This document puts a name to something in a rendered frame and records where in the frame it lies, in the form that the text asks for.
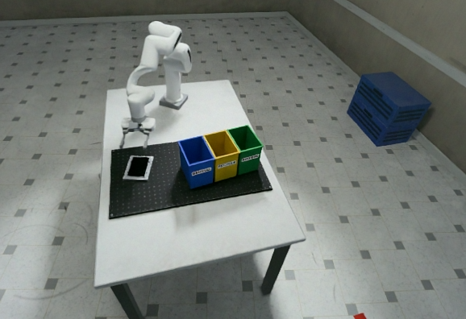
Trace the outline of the blue bin with label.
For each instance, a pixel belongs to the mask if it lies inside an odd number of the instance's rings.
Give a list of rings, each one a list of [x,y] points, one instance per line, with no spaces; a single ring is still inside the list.
[[[213,183],[214,156],[202,135],[179,140],[181,167],[190,189]]]

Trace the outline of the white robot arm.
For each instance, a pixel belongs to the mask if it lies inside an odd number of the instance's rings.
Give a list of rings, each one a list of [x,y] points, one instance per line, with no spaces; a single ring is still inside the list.
[[[169,26],[161,22],[152,22],[148,27],[150,35],[144,41],[144,49],[141,62],[129,76],[127,82],[127,103],[131,120],[129,128],[139,129],[149,115],[145,113],[145,106],[152,102],[156,96],[153,89],[136,85],[140,76],[156,71],[160,54],[164,57],[164,69],[166,77],[167,102],[177,103],[182,101],[181,74],[188,73],[192,67],[189,46],[181,41],[181,29]],[[135,122],[135,123],[134,123]]]

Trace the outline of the yellow recycle bin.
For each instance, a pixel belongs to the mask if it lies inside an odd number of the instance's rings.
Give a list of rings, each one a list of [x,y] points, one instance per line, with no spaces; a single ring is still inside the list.
[[[224,180],[236,176],[239,149],[233,142],[227,130],[221,130],[203,135],[214,160],[214,181]]]

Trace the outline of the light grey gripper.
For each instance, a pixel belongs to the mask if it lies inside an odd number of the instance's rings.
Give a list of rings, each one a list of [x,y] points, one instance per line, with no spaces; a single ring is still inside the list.
[[[119,148],[123,149],[124,139],[126,137],[126,134],[128,134],[128,132],[140,131],[141,133],[144,133],[145,135],[147,135],[146,142],[144,142],[144,146],[143,146],[143,149],[146,149],[147,145],[148,145],[149,135],[150,135],[149,132],[153,132],[155,130],[156,120],[154,118],[146,118],[146,120],[144,120],[141,123],[141,124],[143,124],[143,126],[141,126],[139,129],[130,129],[130,128],[128,128],[128,123],[129,122],[133,122],[131,120],[131,118],[129,118],[129,117],[123,118],[123,120],[121,122],[121,127],[122,127],[122,130],[123,130],[123,137],[122,137],[122,140],[121,140],[121,142],[119,144]]]

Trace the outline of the green bin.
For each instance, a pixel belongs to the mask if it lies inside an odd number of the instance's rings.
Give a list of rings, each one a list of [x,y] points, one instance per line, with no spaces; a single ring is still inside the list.
[[[259,167],[262,142],[257,138],[249,125],[227,129],[233,142],[239,149],[237,174],[255,171]]]

